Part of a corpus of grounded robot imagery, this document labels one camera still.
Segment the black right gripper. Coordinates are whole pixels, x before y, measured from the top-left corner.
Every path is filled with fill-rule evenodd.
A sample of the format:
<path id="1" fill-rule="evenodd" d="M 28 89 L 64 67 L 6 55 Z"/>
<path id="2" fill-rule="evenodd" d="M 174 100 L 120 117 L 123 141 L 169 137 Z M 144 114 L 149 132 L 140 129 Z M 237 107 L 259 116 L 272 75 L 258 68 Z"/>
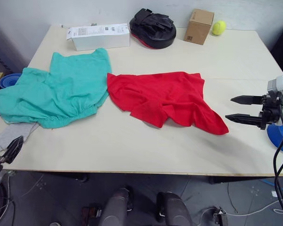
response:
<path id="1" fill-rule="evenodd" d="M 277 92 L 275 97 L 269 94 L 263 96 L 242 95 L 231 98 L 231 101 L 241 105 L 262 105 L 259 117 L 239 113 L 225 116 L 225 118 L 233 122 L 254 125 L 262 130 L 266 129 L 268 124 L 278 122 L 283 110 L 283 95 L 281 92 Z"/>

